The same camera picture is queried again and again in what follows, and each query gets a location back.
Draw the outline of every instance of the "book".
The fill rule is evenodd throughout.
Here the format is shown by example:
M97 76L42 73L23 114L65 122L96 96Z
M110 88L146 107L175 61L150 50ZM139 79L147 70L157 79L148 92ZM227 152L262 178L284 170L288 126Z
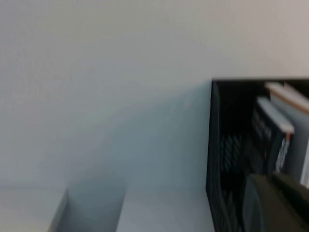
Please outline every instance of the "book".
M309 188L309 99L288 84L266 83L271 102L286 114L295 127L287 174Z
M293 134L290 120L269 99L258 97L244 146L245 174L270 176L274 171L282 172Z

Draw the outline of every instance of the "white surface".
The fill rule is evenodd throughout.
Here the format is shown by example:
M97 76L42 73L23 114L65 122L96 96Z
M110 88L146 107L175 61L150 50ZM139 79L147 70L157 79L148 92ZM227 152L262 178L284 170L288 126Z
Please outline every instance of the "white surface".
M62 190L0 188L0 231L56 232L66 204Z
M206 193L131 190L117 232L214 232Z
M63 179L74 232L114 231L127 185L204 188L209 80L308 76L308 12L308 0L0 0L0 183Z

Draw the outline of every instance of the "black book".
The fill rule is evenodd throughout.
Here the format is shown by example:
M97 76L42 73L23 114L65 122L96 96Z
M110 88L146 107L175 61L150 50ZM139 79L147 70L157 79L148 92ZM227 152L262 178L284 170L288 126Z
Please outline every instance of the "black book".
M244 146L245 174L284 172L294 126L266 98L258 97Z

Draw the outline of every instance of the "white wall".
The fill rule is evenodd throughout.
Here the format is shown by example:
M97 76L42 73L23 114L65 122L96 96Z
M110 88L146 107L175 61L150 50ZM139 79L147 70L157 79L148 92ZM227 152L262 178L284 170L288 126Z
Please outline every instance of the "white wall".
M0 183L113 231L128 185L204 188L213 76L309 74L307 0L0 0Z

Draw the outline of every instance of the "white book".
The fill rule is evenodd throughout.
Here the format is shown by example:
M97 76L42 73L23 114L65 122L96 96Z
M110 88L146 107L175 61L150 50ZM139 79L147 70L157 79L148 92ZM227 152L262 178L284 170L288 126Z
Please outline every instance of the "white book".
M291 120L295 134L287 160L287 174L309 188L309 99L289 85L266 83L271 102Z

